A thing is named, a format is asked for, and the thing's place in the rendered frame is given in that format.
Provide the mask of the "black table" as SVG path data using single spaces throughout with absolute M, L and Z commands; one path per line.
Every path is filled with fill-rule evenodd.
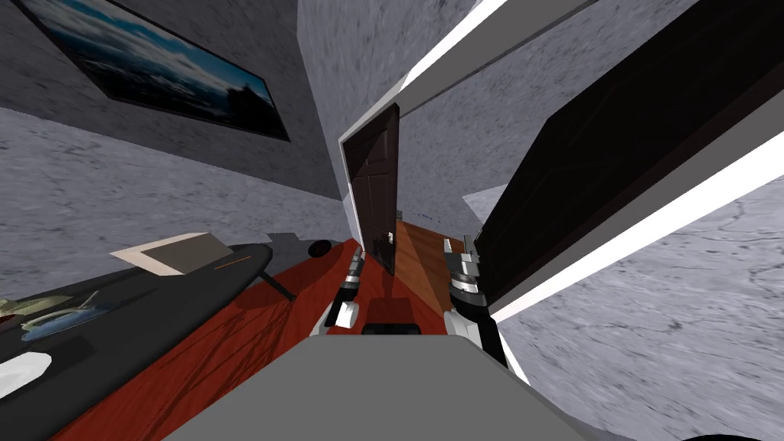
M 46 354 L 44 373 L 0 398 L 0 441 L 47 441 L 232 302 L 279 252 L 277 243 L 243 245 L 183 275 L 140 275 L 93 288 L 91 318 L 30 337 L 21 325 L 0 333 L 0 363 L 27 352 Z

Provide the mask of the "dark brown panelled door leaf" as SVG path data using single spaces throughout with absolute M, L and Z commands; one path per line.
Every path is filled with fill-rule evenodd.
M 389 105 L 344 144 L 364 250 L 395 273 L 400 108 Z

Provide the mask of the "black framed sky picture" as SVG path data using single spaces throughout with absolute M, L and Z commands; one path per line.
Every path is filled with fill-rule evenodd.
M 263 78 L 113 0 L 11 0 L 110 99 L 289 141 Z

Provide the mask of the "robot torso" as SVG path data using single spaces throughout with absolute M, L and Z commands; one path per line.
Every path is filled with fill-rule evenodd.
M 316 335 L 164 441 L 598 441 L 458 335 Z

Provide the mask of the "large dark brown door leaf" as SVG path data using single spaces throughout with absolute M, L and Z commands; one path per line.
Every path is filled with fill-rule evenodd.
M 489 305 L 784 90 L 784 0 L 697 0 L 553 114 L 475 243 Z

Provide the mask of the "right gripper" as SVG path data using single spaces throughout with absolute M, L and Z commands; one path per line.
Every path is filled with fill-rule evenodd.
M 463 235 L 463 246 L 464 253 L 454 253 L 450 239 L 443 240 L 449 274 L 453 279 L 458 279 L 460 276 L 477 278 L 479 277 L 479 254 L 471 235 Z

